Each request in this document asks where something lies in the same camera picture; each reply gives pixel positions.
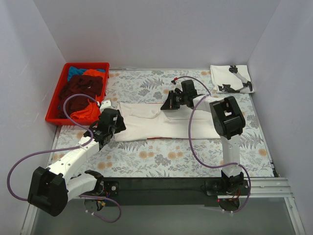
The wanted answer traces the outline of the white Coca-Cola t-shirt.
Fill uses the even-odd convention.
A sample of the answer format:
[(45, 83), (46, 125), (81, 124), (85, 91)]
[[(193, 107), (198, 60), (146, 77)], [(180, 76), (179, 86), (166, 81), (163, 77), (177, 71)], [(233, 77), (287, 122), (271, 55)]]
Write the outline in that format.
[[(188, 139), (188, 124), (192, 110), (181, 106), (178, 110), (161, 111), (161, 104), (119, 103), (126, 130), (114, 135), (116, 142), (156, 138)], [(193, 139), (219, 139), (212, 115), (196, 110), (192, 118)]]

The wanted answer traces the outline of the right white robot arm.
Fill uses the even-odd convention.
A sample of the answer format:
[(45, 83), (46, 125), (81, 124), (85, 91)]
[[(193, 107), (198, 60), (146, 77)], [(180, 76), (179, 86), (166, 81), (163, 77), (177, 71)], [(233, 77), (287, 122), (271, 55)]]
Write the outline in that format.
[[(235, 97), (228, 96), (222, 100), (210, 101), (209, 95), (197, 93), (192, 80), (183, 81), (181, 85), (182, 90), (176, 88), (169, 92), (160, 109), (162, 111), (178, 110), (182, 105), (192, 109), (188, 122), (188, 139), (191, 151), (201, 165), (209, 169), (221, 168), (219, 182), (212, 185), (211, 189), (227, 193), (239, 191), (239, 187), (244, 184), (243, 168), (240, 164), (240, 139), (246, 121)], [(196, 110), (205, 111), (212, 115), (215, 131), (221, 137), (222, 165), (207, 165), (196, 155), (191, 139), (192, 119)]]

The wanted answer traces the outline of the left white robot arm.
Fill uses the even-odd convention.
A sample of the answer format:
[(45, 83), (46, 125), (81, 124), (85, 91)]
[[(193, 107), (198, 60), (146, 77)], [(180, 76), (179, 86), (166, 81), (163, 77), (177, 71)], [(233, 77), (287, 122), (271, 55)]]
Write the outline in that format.
[(33, 172), (28, 203), (52, 216), (58, 216), (68, 201), (81, 194), (105, 194), (105, 180), (101, 173), (94, 170), (86, 170), (78, 176), (74, 176), (74, 173), (108, 144), (115, 133), (125, 129), (119, 110), (104, 109), (99, 120), (84, 133), (75, 149), (49, 167), (38, 167)]

